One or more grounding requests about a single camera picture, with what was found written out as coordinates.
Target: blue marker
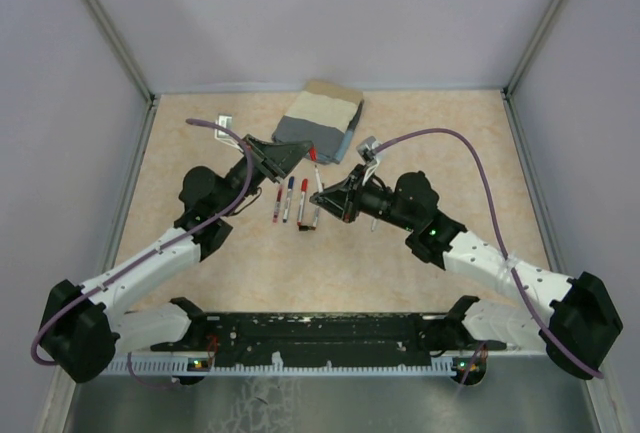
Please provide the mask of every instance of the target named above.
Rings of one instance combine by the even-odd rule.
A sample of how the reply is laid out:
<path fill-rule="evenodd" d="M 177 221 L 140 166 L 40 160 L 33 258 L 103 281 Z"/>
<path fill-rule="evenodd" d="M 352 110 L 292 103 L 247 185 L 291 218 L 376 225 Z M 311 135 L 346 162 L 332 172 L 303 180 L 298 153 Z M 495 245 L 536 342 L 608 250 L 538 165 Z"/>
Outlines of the blue marker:
<path fill-rule="evenodd" d="M 293 197 L 293 183 L 295 178 L 292 176 L 289 178 L 289 185 L 287 186 L 287 200 L 284 204 L 284 214 L 282 215 L 282 222 L 286 223 L 289 218 L 289 207 L 291 206 L 291 198 Z"/>

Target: beige table surface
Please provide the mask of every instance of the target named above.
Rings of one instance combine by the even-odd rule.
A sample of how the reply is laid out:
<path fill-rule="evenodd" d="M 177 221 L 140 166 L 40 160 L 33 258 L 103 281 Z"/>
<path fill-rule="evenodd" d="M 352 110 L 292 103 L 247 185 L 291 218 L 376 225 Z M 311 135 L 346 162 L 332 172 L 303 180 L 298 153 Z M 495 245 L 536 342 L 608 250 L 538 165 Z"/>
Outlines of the beige table surface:
<path fill-rule="evenodd" d="M 140 171 L 118 261 L 156 240 L 182 213 L 178 194 L 185 173 L 206 165 L 224 175 L 240 153 L 214 140 L 189 117 L 215 121 L 233 116 L 233 129 L 269 140 L 296 93 L 163 96 Z M 362 121 L 340 165 L 321 167 L 325 184 L 342 180 L 359 157 L 356 144 L 416 129 L 448 127 L 478 149 L 494 193 L 507 247 L 533 264 L 547 262 L 530 198 L 498 91 L 365 92 Z M 495 244 L 487 202 L 475 164 L 462 143 L 445 135 L 416 138 L 387 150 L 377 174 L 393 187 L 399 175 L 422 170 L 440 194 L 440 208 Z M 299 199 L 303 177 L 313 185 L 307 160 L 294 171 Z M 319 228 L 300 233 L 295 222 L 273 224 L 276 186 L 228 222 L 234 230 L 220 250 L 150 293 L 138 308 L 185 296 L 209 311 L 447 311 L 464 294 L 501 300 L 458 275 L 425 265 L 404 245 L 405 231 L 380 223 L 370 232 L 361 215 L 343 224 L 321 214 Z M 307 205 L 306 220 L 313 208 Z"/>

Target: gray floor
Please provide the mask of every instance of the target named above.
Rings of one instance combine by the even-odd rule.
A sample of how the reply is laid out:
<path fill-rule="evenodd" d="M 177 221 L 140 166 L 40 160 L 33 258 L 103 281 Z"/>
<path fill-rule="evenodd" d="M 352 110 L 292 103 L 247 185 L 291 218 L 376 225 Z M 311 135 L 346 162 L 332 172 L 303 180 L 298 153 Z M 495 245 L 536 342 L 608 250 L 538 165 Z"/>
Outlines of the gray floor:
<path fill-rule="evenodd" d="M 490 358 L 456 395 L 448 378 L 208 378 L 155 391 L 127 377 L 76 390 L 66 433 L 593 432 L 584 382 L 544 358 Z"/>

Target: folded cloth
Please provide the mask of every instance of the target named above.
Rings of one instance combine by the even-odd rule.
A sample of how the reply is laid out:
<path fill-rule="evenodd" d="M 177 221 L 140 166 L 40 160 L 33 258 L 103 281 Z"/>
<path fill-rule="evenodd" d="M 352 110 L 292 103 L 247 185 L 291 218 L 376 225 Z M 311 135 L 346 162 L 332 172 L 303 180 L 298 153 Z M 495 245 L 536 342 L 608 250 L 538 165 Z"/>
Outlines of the folded cloth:
<path fill-rule="evenodd" d="M 312 80 L 282 117 L 276 142 L 311 140 L 318 163 L 340 163 L 362 113 L 362 92 Z"/>

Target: wall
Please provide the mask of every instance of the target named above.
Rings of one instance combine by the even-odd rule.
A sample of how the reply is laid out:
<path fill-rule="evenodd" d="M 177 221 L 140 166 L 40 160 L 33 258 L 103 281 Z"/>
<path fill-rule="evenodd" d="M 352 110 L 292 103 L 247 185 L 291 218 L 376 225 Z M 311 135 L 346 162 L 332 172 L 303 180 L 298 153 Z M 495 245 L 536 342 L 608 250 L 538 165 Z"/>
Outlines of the wall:
<path fill-rule="evenodd" d="M 96 273 L 145 111 L 80 0 L 0 0 L 2 431 L 51 379 L 29 345 L 48 290 Z"/>
<path fill-rule="evenodd" d="M 102 0 L 156 92 L 504 86 L 550 0 Z"/>
<path fill-rule="evenodd" d="M 640 403 L 639 35 L 638 0 L 569 0 L 516 93 L 570 273 L 601 276 L 622 316 L 610 361 L 629 405 Z"/>

